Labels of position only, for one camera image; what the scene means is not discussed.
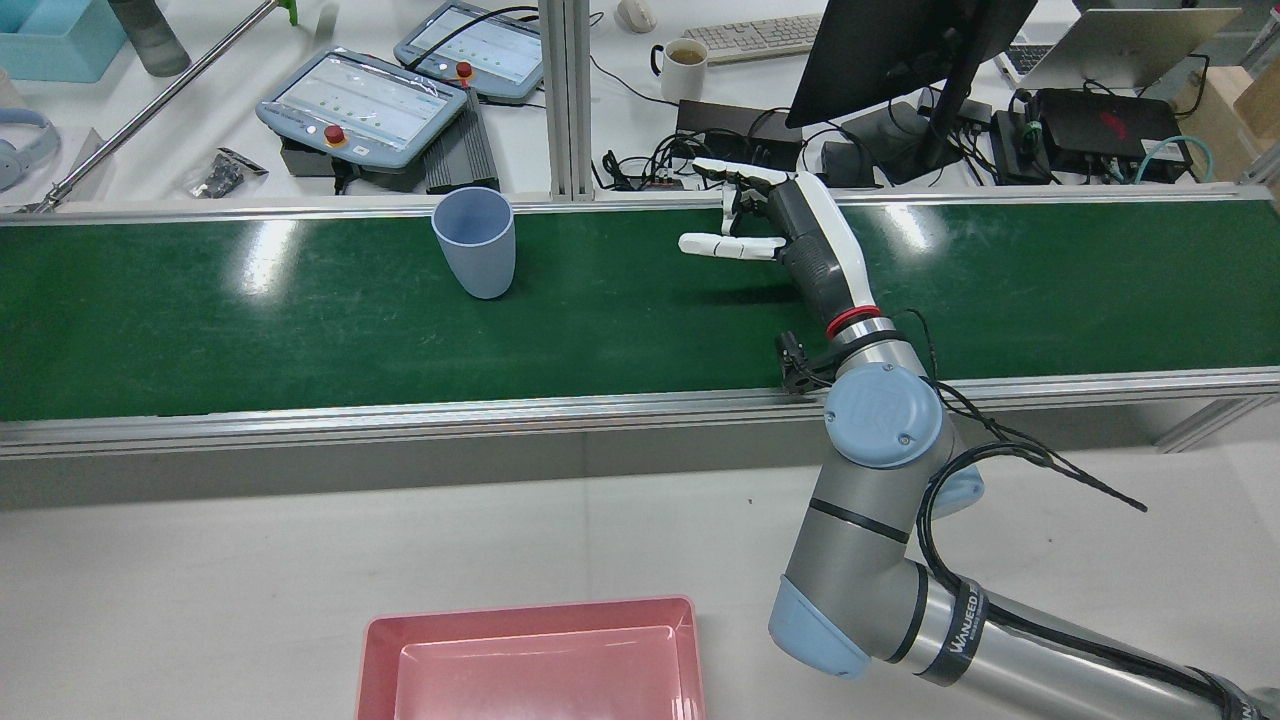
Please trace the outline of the grey white robot right hand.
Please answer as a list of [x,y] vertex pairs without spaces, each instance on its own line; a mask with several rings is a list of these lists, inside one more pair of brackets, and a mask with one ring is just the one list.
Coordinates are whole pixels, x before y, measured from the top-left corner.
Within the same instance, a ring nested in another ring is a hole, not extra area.
[[[861,246],[817,176],[709,158],[694,159],[692,169],[724,182],[723,218],[718,234],[681,234],[682,252],[782,263],[831,338],[855,322],[881,316]],[[741,211],[765,217],[774,234],[733,237]]]

